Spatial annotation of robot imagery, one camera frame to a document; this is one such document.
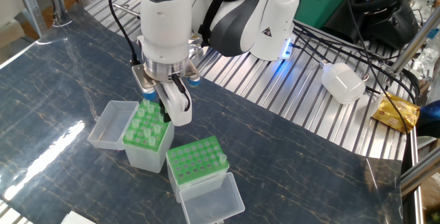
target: metal frame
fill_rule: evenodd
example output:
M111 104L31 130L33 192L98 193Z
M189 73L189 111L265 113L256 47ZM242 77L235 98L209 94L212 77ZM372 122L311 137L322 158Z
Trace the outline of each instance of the metal frame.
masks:
M23 2L28 12L24 15L31 23L36 33L38 33L38 35L42 37L47 30L47 26L44 22L43 16L41 15L39 4L36 2L36 0L23 0Z

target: robot logo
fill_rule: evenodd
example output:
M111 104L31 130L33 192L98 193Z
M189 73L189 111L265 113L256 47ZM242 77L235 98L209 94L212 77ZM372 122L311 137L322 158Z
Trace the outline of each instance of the robot logo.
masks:
M266 28L266 29L263 31L263 33L264 33L264 35L272 36L272 33L270 32L270 27Z

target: metal grating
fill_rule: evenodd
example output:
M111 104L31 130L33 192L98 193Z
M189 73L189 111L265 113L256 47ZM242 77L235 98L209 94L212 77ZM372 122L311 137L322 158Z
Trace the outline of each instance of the metal grating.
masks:
M3 201L0 201L0 224L32 224Z

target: white plastic box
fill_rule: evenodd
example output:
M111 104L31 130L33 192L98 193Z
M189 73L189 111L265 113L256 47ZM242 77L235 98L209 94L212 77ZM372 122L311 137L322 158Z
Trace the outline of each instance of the white plastic box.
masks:
M136 101L110 101L87 140L96 148L124 150L122 137L138 107Z
M219 223L245 211L231 172L186 188L180 197L188 224Z
M162 166L165 162L166 151L170 149L171 143L173 143L173 138L174 125L170 124L164 136L164 140L162 141L157 152L124 144L125 152L129 158L130 165L150 172L159 173L162 170Z
M188 224L212 224L245 210L216 137L169 150L168 178Z
M182 184L182 185L177 185L176 179L174 178L173 169L171 169L168 160L166 160L166 165L167 165L167 168L168 168L168 178L170 179L171 187L173 188L173 192L174 192L174 195L176 196L176 201L178 203L182 202L182 199L180 198L180 192L183 189L190 188L191 186L195 186L198 183L203 183L203 182L208 181L210 179L214 179L214 178L216 178L218 176L221 176L221 175L224 175L224 174L226 174L228 172L228 169L225 169L225 170L213 173L211 175L207 175L207 176L205 176L203 178L196 179L196 180L191 181L189 183L185 183L185 184Z
M148 106L154 107L151 114L147 111ZM88 140L96 148L125 150L131 166L159 173L164 165L166 152L174 139L173 123L161 123L159 112L158 104L150 103L148 100L143 101L141 106L139 106L139 102L110 101L99 117ZM150 136L135 134L134 139L139 139L139 142L124 141L124 135L129 131L133 132L133 121L139 119L140 113L143 113L142 117L145 118L143 122L147 122L147 117L151 117L148 124L139 125L139 128L149 128L152 125ZM160 134L153 131L156 124L163 128ZM161 138L155 139L154 144L150 145L147 144L150 137Z
M346 64L327 63L322 70L322 84L340 104L353 103L365 92L365 83Z

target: metal bracket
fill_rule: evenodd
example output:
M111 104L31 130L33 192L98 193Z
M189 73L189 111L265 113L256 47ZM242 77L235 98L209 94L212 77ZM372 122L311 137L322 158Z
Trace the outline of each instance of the metal bracket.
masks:
M29 20L29 22L33 25L36 33L38 33L41 38L47 31L47 26L44 22L43 15L41 15L39 4L36 0L23 0L23 2L30 15L31 20Z
M131 71L133 72L137 85L142 93L149 94L154 92L154 87L157 85L157 81L153 80L145 73L143 65L132 66Z

